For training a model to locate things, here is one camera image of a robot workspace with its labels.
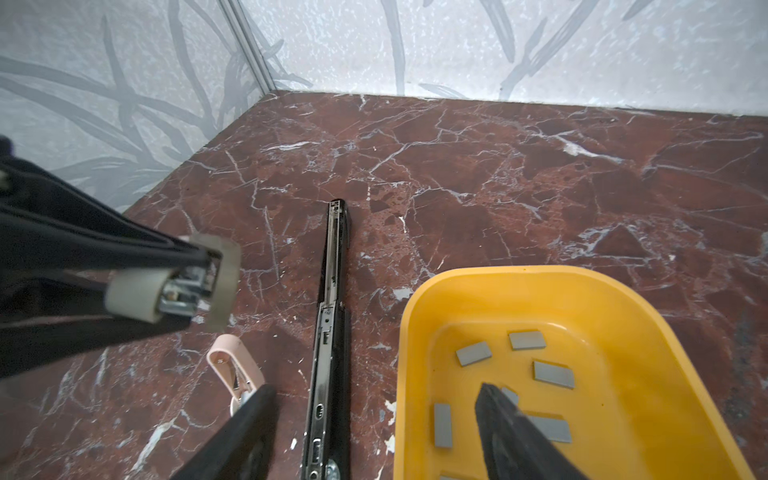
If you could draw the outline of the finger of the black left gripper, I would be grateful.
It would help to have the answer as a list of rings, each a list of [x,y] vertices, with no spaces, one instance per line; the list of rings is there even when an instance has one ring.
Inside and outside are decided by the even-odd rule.
[[[66,271],[1,272],[1,377],[108,346],[187,329],[189,317],[156,323],[107,312],[106,285]]]
[[[1,272],[205,267],[201,247],[144,227],[1,138]]]

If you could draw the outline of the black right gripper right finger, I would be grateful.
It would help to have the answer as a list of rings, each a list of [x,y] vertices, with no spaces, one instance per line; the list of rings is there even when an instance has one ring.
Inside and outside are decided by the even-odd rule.
[[[475,417],[490,479],[586,479],[499,387],[481,385]]]

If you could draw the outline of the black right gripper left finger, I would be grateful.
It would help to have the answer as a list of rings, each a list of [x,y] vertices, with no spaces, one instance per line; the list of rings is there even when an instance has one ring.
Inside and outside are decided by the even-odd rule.
[[[278,419],[277,391],[264,385],[172,479],[266,479]]]

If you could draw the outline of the beige white stapler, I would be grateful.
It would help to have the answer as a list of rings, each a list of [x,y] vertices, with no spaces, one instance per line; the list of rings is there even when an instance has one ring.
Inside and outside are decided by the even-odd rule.
[[[194,317],[204,301],[209,306],[206,330],[221,332],[226,328],[238,291],[241,246],[202,233],[180,239],[200,247],[207,255],[206,265],[121,270],[105,292],[108,313],[157,324],[162,315]]]

